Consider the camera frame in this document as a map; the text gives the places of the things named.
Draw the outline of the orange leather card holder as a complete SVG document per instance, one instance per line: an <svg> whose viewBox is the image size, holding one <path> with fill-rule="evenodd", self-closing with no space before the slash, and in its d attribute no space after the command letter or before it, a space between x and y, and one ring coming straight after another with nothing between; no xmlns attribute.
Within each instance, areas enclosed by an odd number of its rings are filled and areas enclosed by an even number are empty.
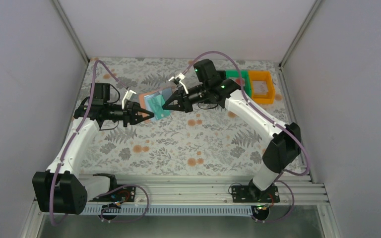
<svg viewBox="0 0 381 238"><path fill-rule="evenodd" d="M162 106L172 95L172 93L172 87L166 87L153 92L139 95L140 106L145 110L154 113L154 117L151 118L150 121L161 120L171 115L171 111L163 109Z"/></svg>

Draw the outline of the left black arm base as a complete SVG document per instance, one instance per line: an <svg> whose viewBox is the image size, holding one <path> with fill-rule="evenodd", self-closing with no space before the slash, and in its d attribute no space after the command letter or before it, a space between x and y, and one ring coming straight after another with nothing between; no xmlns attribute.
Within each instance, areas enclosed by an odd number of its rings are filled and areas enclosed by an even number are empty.
<svg viewBox="0 0 381 238"><path fill-rule="evenodd" d="M97 173L91 179L86 180L85 187L89 201L105 202L98 210L98 218L104 221L111 221L115 215L107 215L120 211L126 202L134 202L137 186L130 184L119 184L113 174Z"/></svg>

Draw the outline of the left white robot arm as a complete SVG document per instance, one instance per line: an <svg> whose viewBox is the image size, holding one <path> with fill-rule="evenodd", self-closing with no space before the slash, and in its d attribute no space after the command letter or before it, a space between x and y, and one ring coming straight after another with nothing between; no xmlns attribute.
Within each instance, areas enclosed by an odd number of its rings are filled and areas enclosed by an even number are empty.
<svg viewBox="0 0 381 238"><path fill-rule="evenodd" d="M95 83L90 96L74 111L72 128L60 152L44 172L32 178L36 200L42 212L80 214L88 201L110 196L118 187L115 175L94 174L80 180L80 166L88 146L102 130L105 121L121 122L124 127L136 125L154 117L154 113L130 100L127 90L122 102L110 102L112 85Z"/></svg>

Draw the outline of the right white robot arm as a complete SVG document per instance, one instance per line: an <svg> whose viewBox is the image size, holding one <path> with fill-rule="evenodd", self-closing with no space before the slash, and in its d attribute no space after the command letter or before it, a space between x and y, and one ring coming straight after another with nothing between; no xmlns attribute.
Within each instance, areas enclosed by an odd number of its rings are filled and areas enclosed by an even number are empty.
<svg viewBox="0 0 381 238"><path fill-rule="evenodd" d="M257 105L235 80L218 71L213 61L204 59L193 67L200 84L187 87L183 73L171 77L169 81L176 84L177 89L162 108L189 113L194 104L210 102L236 114L269 142L261 167L249 183L254 192L266 191L300 155L299 126L294 122L286 124Z"/></svg>

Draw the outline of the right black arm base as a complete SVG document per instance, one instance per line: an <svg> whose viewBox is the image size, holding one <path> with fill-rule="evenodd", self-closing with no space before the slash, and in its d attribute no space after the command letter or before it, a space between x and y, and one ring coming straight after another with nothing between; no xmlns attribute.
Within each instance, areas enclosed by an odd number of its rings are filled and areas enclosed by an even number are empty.
<svg viewBox="0 0 381 238"><path fill-rule="evenodd" d="M265 222L270 214L270 209L280 202L278 187L271 183L265 190L255 186L253 180L247 185L239 182L230 184L228 193L234 203L258 203L251 206L251 213L255 221Z"/></svg>

